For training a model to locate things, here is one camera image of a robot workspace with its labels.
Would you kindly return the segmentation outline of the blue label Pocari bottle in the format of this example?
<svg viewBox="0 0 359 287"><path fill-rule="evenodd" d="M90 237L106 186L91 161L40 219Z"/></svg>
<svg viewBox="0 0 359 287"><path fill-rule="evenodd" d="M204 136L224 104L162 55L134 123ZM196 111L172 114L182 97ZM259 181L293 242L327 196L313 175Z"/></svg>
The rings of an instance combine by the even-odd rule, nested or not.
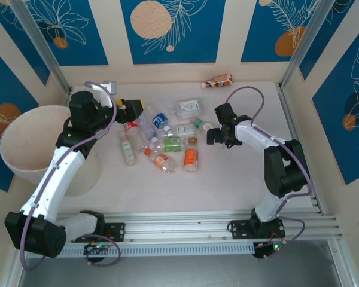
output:
<svg viewBox="0 0 359 287"><path fill-rule="evenodd" d="M168 118L162 112L155 112L152 115L152 124L159 130L169 131L171 127L168 123Z"/></svg>

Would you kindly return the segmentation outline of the square clear bottle white label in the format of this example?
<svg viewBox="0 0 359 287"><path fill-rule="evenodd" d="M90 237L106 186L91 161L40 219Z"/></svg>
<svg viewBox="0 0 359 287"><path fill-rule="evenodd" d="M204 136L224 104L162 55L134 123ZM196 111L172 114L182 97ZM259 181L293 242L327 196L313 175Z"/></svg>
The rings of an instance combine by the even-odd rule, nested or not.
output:
<svg viewBox="0 0 359 287"><path fill-rule="evenodd" d="M205 113L205 107L201 98L180 99L172 103L169 113L177 120L186 120L202 116Z"/></svg>

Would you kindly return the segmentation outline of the orange label bottle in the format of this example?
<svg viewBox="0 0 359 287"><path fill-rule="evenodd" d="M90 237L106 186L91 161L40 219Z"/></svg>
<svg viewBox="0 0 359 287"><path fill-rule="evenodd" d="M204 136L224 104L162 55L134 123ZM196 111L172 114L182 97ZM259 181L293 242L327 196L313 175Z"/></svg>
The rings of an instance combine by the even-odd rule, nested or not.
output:
<svg viewBox="0 0 359 287"><path fill-rule="evenodd" d="M196 172L198 170L199 152L197 145L197 137L188 138L183 164L183 169L186 172Z"/></svg>

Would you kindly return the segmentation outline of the beige round bin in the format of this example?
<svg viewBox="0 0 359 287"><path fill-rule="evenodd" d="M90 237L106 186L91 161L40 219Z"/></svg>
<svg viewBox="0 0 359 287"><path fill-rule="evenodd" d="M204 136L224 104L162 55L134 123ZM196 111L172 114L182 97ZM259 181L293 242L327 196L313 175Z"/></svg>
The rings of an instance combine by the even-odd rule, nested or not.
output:
<svg viewBox="0 0 359 287"><path fill-rule="evenodd" d="M17 117L2 133L0 156L16 176L10 193L24 199L33 193L52 160L69 108L41 106Z"/></svg>

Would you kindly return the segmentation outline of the bright green label bottle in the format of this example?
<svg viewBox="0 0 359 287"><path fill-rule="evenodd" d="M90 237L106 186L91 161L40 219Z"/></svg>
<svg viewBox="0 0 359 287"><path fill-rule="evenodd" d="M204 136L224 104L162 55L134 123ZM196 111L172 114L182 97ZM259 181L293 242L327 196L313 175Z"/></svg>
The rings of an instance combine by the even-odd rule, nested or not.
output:
<svg viewBox="0 0 359 287"><path fill-rule="evenodd" d="M185 138L179 136L160 138L154 143L150 143L150 149L157 152L181 152L186 146Z"/></svg>

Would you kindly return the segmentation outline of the orange cap clear bottle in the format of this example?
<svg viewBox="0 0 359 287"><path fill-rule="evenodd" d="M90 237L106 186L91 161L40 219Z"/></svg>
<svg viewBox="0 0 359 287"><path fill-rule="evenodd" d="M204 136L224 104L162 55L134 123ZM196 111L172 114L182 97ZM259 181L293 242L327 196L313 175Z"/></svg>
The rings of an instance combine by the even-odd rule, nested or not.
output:
<svg viewBox="0 0 359 287"><path fill-rule="evenodd" d="M158 151L146 148L144 155L161 171L165 173L174 173L177 168L175 160Z"/></svg>

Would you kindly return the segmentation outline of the clear bottle green neck band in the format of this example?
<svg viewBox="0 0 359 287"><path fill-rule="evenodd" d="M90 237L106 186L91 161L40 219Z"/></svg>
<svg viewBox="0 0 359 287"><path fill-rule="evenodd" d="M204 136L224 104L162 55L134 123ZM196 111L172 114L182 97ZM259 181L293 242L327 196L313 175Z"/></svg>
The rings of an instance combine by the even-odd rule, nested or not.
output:
<svg viewBox="0 0 359 287"><path fill-rule="evenodd" d="M174 134L177 136L195 135L196 133L206 135L209 129L213 129L215 126L208 122L203 121L200 118L194 117L190 119L187 124L180 124L174 128Z"/></svg>

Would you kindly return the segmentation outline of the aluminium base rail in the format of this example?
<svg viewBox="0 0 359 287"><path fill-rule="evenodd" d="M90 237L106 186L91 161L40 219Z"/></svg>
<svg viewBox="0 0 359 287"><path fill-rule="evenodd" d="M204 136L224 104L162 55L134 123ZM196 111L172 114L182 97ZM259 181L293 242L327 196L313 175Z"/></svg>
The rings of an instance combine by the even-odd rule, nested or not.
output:
<svg viewBox="0 0 359 287"><path fill-rule="evenodd" d="M249 210L218 212L116 212L105 213L106 222L126 224L125 244L231 242L227 224L248 219ZM317 207L284 209L281 216L302 220L306 227L300 240L339 239L342 232L334 215Z"/></svg>

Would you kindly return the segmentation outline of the long clear bottle pale label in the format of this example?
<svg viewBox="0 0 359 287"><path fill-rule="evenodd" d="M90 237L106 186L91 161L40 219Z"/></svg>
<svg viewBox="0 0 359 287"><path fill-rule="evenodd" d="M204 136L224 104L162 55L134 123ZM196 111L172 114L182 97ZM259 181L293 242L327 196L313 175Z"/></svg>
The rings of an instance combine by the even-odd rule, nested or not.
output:
<svg viewBox="0 0 359 287"><path fill-rule="evenodd" d="M134 166L137 163L137 157L132 148L132 144L130 143L127 133L124 131L118 132L118 138L124 163L128 166Z"/></svg>

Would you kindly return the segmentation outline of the red cap clear bottle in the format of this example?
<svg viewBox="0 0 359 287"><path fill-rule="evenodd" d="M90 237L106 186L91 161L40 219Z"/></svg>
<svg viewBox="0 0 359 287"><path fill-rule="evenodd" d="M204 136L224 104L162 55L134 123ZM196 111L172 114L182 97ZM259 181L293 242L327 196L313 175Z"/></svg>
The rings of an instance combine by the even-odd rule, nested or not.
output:
<svg viewBox="0 0 359 287"><path fill-rule="evenodd" d="M135 149L139 148L139 127L135 121L128 121L123 124L125 132Z"/></svg>

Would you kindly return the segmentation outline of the brown coffee bottle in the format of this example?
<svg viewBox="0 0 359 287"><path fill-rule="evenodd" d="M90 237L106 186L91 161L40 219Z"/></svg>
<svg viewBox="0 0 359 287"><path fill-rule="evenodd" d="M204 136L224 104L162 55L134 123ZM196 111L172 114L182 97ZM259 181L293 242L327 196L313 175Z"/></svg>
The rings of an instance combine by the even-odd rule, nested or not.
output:
<svg viewBox="0 0 359 287"><path fill-rule="evenodd" d="M205 89L205 88L225 87L232 85L232 83L233 83L233 77L231 74L222 74L210 80L201 82L201 88Z"/></svg>

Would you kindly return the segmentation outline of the grey metal sheet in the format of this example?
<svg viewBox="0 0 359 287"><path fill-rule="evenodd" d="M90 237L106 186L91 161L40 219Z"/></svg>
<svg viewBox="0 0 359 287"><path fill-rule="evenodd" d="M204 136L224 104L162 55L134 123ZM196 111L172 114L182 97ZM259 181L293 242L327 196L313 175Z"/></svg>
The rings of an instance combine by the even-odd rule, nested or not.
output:
<svg viewBox="0 0 359 287"><path fill-rule="evenodd" d="M252 255L128 257L92 267L47 259L19 287L342 287L328 244L296 241L269 260Z"/></svg>

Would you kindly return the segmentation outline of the small circuit board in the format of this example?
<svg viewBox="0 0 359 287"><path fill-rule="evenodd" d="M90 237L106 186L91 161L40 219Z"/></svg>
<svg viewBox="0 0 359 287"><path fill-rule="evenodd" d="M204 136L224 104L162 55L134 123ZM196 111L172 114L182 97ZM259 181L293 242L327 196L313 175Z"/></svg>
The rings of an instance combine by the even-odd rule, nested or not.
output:
<svg viewBox="0 0 359 287"><path fill-rule="evenodd" d="M286 240L278 242L260 242L254 243L253 256L257 259L268 259L272 255L281 250L283 246L287 244Z"/></svg>
<svg viewBox="0 0 359 287"><path fill-rule="evenodd" d="M104 243L89 243L84 246L84 255L106 255L108 253L108 249L111 247L110 244Z"/></svg>

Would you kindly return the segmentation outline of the aluminium frame post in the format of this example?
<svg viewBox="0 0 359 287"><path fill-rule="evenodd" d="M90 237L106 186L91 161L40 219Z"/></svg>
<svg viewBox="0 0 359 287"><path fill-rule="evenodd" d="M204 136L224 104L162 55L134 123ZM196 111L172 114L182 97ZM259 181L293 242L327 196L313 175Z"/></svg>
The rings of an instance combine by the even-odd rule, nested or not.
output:
<svg viewBox="0 0 359 287"><path fill-rule="evenodd" d="M71 87L62 73L60 65L50 46L32 17L31 12L22 0L8 0L8 3L52 76L54 76L64 93L69 96Z"/></svg>
<svg viewBox="0 0 359 287"><path fill-rule="evenodd" d="M335 0L319 1L317 9L313 13L311 20L309 21L305 32L303 33L303 36L289 61L285 73L279 82L279 88L281 92L284 92L285 89L290 85L294 74L297 72L302 60L304 59L307 51L309 50L312 42L314 41L322 24L324 23L324 20L327 14L330 12L334 2Z"/></svg>

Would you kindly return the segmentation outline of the aluminium frame rail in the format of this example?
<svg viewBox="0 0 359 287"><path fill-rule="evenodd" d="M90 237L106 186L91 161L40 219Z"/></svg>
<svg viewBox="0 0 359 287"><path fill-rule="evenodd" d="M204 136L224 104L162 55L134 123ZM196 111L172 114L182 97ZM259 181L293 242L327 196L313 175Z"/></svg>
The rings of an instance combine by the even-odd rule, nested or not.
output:
<svg viewBox="0 0 359 287"><path fill-rule="evenodd" d="M336 239L328 239L327 243L330 248L341 287L355 287L350 269L340 246L340 241Z"/></svg>
<svg viewBox="0 0 359 287"><path fill-rule="evenodd" d="M9 257L8 268L2 287L19 287L23 267L20 260L20 251L14 249Z"/></svg>

